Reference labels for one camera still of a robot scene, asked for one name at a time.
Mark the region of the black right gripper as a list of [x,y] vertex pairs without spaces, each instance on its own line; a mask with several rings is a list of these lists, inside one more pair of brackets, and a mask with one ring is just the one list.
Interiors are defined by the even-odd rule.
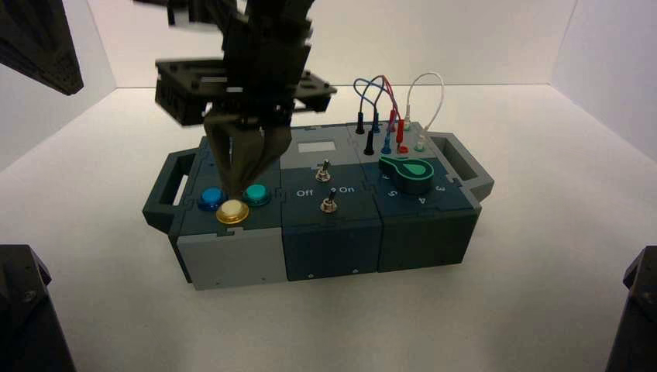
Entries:
[[[291,116],[325,112],[336,89],[306,69],[305,12],[170,12],[170,26],[208,25],[222,56],[157,60],[155,102],[182,126],[204,124],[223,190],[238,198],[287,151]],[[244,127],[268,126],[258,129]]]

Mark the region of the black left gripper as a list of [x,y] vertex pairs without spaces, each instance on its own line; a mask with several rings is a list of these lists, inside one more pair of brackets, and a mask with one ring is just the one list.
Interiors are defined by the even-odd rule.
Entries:
[[63,95],[83,87],[62,1],[1,2],[1,63]]

